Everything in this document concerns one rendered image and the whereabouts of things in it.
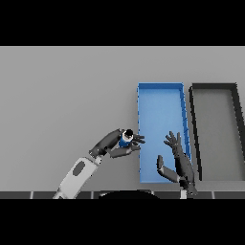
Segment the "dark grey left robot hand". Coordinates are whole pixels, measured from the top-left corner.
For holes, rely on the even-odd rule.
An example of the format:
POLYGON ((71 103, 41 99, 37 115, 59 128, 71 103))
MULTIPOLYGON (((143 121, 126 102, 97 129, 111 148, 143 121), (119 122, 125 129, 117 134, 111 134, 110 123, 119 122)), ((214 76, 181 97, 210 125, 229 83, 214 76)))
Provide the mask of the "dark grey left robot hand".
POLYGON ((145 143, 145 137, 133 132, 133 140, 127 147, 119 147, 122 133, 127 129, 116 129, 104 136, 92 149, 89 154, 96 158, 109 154, 111 158, 118 158, 131 154, 133 151, 140 150, 140 144, 145 143))

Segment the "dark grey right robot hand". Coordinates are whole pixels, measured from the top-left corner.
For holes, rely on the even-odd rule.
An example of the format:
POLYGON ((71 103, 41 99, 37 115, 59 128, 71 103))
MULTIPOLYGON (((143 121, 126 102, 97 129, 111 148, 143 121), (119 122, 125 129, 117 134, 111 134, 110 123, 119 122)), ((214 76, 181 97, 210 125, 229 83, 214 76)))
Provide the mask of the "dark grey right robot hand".
POLYGON ((181 145, 180 133, 174 135, 172 131, 166 135, 165 144, 168 145, 173 154, 175 170, 164 165, 162 155, 157 157, 157 172, 162 177, 167 178, 173 183, 178 183, 187 195, 197 195, 195 186, 194 171, 189 156, 184 152, 181 145))

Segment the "blue pipe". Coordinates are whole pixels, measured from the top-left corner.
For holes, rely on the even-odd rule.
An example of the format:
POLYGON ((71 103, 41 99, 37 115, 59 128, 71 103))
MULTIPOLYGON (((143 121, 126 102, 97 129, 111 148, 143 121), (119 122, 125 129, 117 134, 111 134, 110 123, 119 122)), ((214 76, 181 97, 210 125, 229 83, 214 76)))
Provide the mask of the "blue pipe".
POLYGON ((133 140, 133 131, 127 129, 122 133, 121 139, 119 141, 119 147, 127 147, 133 140))

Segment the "blue bin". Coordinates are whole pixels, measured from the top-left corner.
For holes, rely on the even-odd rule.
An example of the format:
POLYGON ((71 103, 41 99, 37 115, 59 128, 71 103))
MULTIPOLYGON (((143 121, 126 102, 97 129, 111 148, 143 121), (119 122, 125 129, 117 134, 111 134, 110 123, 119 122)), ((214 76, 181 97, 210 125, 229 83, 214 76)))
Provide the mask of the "blue bin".
POLYGON ((140 183, 166 184, 169 180, 157 172, 157 157, 175 170, 172 149, 164 143, 172 132, 180 133, 181 146, 191 158, 186 96, 182 82, 139 82, 137 87, 138 134, 145 137, 140 150, 140 183))

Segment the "dark grey bin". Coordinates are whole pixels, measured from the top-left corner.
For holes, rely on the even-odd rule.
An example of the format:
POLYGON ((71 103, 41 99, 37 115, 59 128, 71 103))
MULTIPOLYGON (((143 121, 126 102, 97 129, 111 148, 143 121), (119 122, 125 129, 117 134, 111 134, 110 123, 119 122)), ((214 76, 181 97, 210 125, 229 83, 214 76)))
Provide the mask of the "dark grey bin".
POLYGON ((245 124, 236 83, 189 88, 200 181, 245 181, 245 124))

